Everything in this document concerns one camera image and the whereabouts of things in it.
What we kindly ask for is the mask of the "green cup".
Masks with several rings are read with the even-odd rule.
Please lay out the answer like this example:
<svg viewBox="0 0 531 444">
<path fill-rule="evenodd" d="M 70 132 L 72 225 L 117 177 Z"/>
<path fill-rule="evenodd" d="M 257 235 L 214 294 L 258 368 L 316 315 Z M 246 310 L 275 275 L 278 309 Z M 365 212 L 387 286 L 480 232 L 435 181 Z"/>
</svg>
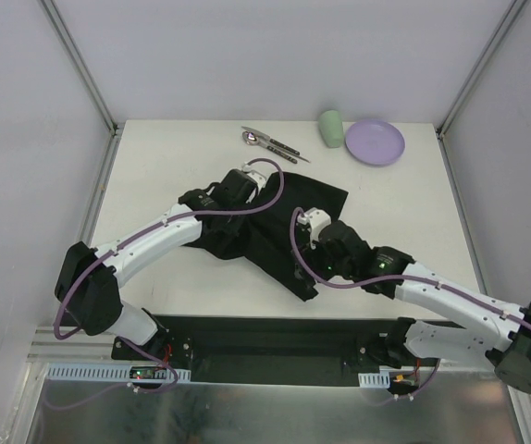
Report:
<svg viewBox="0 0 531 444">
<path fill-rule="evenodd" d="M 328 148 L 339 148 L 344 142 L 344 129 L 340 112 L 334 109 L 323 112 L 317 121 L 323 142 Z"/>
</svg>

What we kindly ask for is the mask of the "purple plate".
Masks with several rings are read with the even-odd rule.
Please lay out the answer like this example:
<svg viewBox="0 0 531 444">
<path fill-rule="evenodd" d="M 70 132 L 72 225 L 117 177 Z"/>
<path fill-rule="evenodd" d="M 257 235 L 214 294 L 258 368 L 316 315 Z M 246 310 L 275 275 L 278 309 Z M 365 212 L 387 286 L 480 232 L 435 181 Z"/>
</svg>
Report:
<svg viewBox="0 0 531 444">
<path fill-rule="evenodd" d="M 405 151 L 405 139 L 392 124 L 378 119 L 353 123 L 345 133 L 348 152 L 358 161 L 373 167 L 397 162 Z"/>
</svg>

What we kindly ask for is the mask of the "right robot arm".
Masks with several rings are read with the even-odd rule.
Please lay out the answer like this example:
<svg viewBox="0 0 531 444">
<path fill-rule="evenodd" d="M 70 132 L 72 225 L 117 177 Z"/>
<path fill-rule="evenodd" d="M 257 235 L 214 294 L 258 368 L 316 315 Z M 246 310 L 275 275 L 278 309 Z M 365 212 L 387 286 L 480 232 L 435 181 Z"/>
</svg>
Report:
<svg viewBox="0 0 531 444">
<path fill-rule="evenodd" d="M 299 216 L 290 224 L 290 245 L 300 270 L 332 287 L 360 288 L 422 307 L 451 327 L 401 318 L 389 333 L 385 353 L 397 365 L 412 359 L 468 361 L 493 370 L 506 385 L 531 395 L 531 302 L 522 306 L 492 299 L 444 279 L 390 247 L 371 248 L 341 221 Z"/>
</svg>

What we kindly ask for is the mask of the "black cloth placemat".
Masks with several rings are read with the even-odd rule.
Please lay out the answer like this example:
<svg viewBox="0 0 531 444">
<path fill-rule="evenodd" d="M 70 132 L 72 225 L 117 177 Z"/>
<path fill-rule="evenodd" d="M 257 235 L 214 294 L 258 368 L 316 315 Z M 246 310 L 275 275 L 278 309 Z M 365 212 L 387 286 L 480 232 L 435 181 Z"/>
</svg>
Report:
<svg viewBox="0 0 531 444">
<path fill-rule="evenodd" d="M 198 240 L 188 244 L 221 260 L 245 258 L 306 302 L 317 295 L 315 281 L 300 270 L 290 245 L 290 218 L 295 208 L 318 208 L 337 220 L 349 193 L 324 182 L 295 173 L 284 174 L 284 189 L 277 202 L 257 214 L 245 216 L 237 231 L 214 231 L 212 216 L 199 216 L 203 223 Z M 187 191 L 179 203 L 191 210 L 216 210 L 210 197 L 219 182 L 206 189 Z M 248 209 L 269 203 L 277 194 L 279 174 L 272 174 L 265 187 L 251 200 Z"/>
</svg>

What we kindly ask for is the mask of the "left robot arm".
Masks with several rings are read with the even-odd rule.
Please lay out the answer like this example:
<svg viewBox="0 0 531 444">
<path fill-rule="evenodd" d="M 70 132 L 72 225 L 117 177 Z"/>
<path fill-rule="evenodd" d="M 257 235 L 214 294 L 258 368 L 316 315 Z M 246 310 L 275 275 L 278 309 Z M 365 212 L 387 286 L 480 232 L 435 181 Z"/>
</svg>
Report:
<svg viewBox="0 0 531 444">
<path fill-rule="evenodd" d="M 124 302 L 120 290 L 172 250 L 245 216 L 266 183 L 249 166 L 235 168 L 206 189 L 185 192 L 163 214 L 128 235 L 96 247 L 73 244 L 55 288 L 60 302 L 56 338 L 108 332 L 132 342 L 144 359 L 159 357 L 166 346 L 165 330 L 145 310 Z"/>
</svg>

